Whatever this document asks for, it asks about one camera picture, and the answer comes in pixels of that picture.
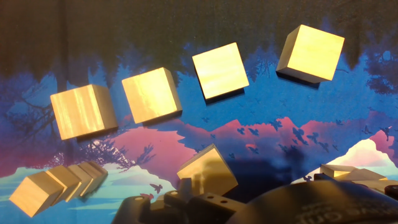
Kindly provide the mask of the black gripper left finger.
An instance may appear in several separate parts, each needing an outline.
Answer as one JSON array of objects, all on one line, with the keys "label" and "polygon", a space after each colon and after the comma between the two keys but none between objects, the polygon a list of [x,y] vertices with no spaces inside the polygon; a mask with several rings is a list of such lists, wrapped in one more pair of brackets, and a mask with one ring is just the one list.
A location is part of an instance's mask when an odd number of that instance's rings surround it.
[{"label": "black gripper left finger", "polygon": [[112,224],[225,224],[246,205],[213,193],[193,195],[192,180],[184,178],[155,202],[136,196],[123,200]]}]

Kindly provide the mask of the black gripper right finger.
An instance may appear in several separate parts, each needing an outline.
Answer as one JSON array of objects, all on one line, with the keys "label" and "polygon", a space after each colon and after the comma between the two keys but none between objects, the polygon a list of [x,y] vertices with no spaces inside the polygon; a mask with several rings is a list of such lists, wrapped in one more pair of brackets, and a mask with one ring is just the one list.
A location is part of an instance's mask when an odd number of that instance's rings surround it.
[{"label": "black gripper right finger", "polygon": [[398,200],[398,185],[388,185],[384,188],[384,194]]}]

